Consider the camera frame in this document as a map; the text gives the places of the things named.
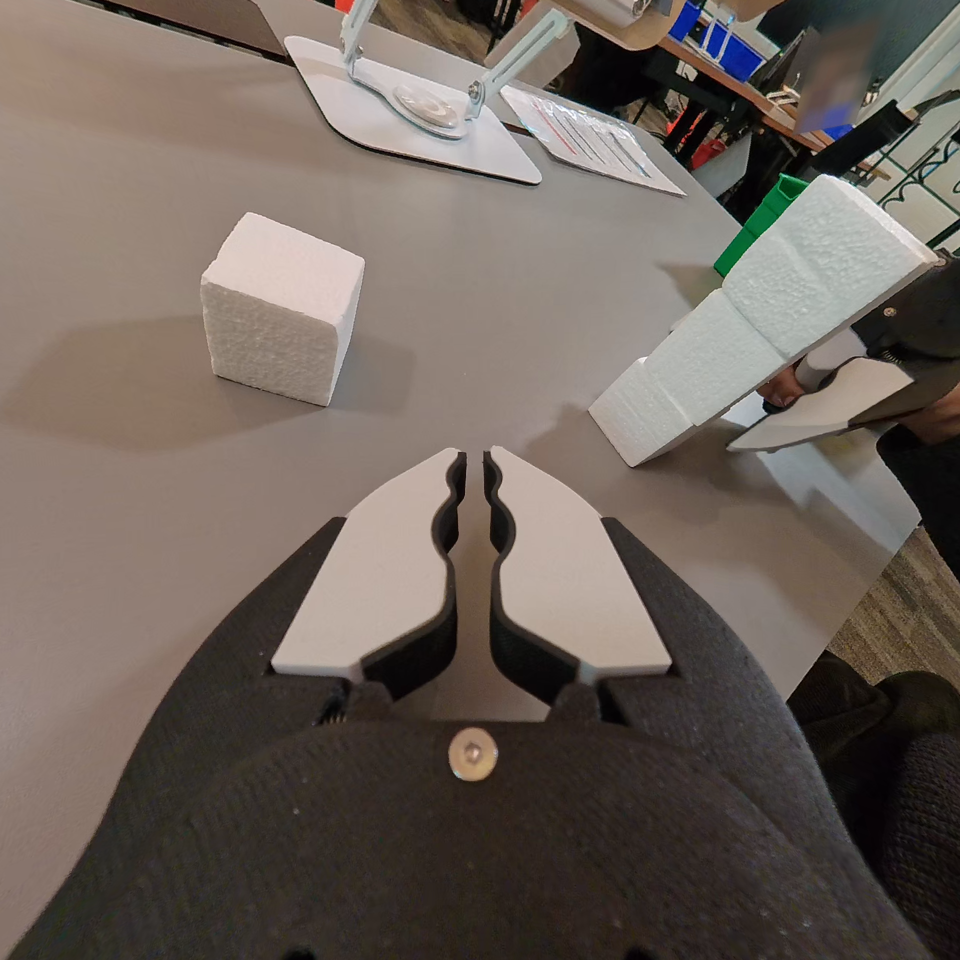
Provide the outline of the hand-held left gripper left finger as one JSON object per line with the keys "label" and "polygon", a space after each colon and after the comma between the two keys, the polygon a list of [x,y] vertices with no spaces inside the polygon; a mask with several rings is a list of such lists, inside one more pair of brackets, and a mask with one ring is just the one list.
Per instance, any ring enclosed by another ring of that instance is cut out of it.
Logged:
{"label": "hand-held left gripper left finger", "polygon": [[464,451],[440,450],[346,515],[271,658],[275,674],[378,683],[401,700],[447,669],[466,473]]}

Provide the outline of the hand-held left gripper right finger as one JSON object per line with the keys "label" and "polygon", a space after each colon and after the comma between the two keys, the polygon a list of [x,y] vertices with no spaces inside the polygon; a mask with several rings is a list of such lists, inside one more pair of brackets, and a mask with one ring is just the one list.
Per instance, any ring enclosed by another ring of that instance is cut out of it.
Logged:
{"label": "hand-held left gripper right finger", "polygon": [[503,446],[484,452],[483,473],[500,673],[548,706],[569,685],[666,675],[671,655],[601,514]]}

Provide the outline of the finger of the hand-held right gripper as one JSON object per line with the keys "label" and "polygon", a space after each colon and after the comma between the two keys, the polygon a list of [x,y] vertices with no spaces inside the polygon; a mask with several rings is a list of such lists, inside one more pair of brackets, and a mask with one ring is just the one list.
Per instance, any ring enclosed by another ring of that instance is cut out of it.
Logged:
{"label": "finger of the hand-held right gripper", "polygon": [[858,279],[903,279],[936,256],[905,226],[846,179],[820,175],[823,265]]}
{"label": "finger of the hand-held right gripper", "polygon": [[728,452],[773,452],[845,433],[856,417],[914,383],[903,368],[866,357],[839,366],[831,382],[769,414],[732,440]]}

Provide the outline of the white foam cube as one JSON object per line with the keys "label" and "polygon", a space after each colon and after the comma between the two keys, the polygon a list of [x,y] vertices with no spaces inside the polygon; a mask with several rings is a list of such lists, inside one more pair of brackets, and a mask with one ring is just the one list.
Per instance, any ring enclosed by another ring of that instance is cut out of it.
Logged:
{"label": "white foam cube", "polygon": [[724,278],[733,305],[792,361],[849,327],[933,268],[904,278],[858,278],[823,264],[820,175]]}
{"label": "white foam cube", "polygon": [[643,369],[690,425],[701,427],[773,378],[792,356],[718,290],[684,317]]}
{"label": "white foam cube", "polygon": [[631,469],[676,449],[709,423],[695,423],[681,410],[646,371],[647,360],[634,361],[586,411]]}
{"label": "white foam cube", "polygon": [[213,374],[329,406],[365,268],[362,256],[341,246],[246,212],[200,278]]}

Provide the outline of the person's right forearm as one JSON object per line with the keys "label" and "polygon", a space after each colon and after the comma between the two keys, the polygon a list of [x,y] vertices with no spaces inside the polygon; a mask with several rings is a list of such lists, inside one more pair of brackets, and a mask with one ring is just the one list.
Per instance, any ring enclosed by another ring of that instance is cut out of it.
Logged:
{"label": "person's right forearm", "polygon": [[958,403],[945,397],[932,407],[905,415],[875,448],[917,507],[932,545],[958,578]]}

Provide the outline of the wooden background desk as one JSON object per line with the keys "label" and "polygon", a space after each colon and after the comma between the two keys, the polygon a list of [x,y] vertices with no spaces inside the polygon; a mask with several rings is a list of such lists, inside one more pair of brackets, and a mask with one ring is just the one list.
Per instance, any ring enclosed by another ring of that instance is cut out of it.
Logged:
{"label": "wooden background desk", "polygon": [[690,105],[711,112],[717,119],[758,122],[783,138],[817,154],[845,138],[840,126],[830,130],[799,131],[793,109],[778,104],[749,82],[737,79],[697,46],[670,35],[652,49],[650,75],[666,89],[685,97]]}

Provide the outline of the person's right hand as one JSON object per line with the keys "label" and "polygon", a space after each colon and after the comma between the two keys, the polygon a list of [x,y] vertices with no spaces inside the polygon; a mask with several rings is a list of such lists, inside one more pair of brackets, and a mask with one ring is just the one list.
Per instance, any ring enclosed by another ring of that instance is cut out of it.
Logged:
{"label": "person's right hand", "polygon": [[762,398],[762,409],[767,415],[780,413],[807,393],[800,382],[795,366],[787,366],[768,382],[760,385],[757,394]]}

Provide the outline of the green storage bin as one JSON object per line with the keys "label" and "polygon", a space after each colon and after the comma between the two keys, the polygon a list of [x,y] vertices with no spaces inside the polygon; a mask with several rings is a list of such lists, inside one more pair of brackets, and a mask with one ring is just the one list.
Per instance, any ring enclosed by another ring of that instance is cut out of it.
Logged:
{"label": "green storage bin", "polygon": [[807,180],[789,174],[780,174],[776,184],[762,198],[760,204],[739,229],[738,234],[714,262],[713,269],[716,274],[726,278],[750,246],[753,246],[762,234],[780,219],[808,185]]}

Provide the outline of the row of blue bins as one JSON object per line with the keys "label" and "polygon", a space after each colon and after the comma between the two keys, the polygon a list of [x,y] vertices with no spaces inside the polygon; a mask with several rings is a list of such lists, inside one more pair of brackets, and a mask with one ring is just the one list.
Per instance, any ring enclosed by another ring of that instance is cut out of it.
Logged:
{"label": "row of blue bins", "polygon": [[734,20],[710,12],[707,2],[684,2],[668,37],[691,44],[740,82],[749,81],[765,63],[765,56],[736,32]]}

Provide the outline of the clear plastic bag with sheet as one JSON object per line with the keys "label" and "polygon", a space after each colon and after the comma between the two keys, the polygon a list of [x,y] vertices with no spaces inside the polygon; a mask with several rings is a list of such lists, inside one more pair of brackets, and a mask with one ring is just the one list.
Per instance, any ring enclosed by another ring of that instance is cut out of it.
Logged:
{"label": "clear plastic bag with sheet", "polygon": [[521,126],[555,160],[623,184],[686,196],[653,163],[631,127],[564,105],[540,92],[505,86],[499,95]]}

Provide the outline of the person's black clothing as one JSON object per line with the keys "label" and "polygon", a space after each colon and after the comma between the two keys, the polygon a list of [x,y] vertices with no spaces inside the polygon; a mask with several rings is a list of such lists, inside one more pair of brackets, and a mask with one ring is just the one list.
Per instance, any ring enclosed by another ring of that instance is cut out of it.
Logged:
{"label": "person's black clothing", "polygon": [[959,694],[822,653],[787,705],[847,831],[935,958],[959,957]]}

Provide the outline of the document stand with wooden board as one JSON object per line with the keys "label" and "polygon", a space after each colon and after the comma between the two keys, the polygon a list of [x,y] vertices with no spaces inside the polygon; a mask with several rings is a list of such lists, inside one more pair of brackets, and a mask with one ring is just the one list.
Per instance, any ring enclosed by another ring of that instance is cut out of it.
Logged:
{"label": "document stand with wooden board", "polygon": [[504,101],[500,90],[526,90],[517,85],[522,72],[552,44],[572,36],[575,22],[599,31],[629,31],[644,19],[643,2],[586,7],[547,2],[498,62],[461,91],[363,54],[361,33],[377,6],[353,4],[343,16],[338,46],[298,35],[283,41],[327,123],[350,142],[379,153],[522,186],[538,186],[543,177],[492,108]]}

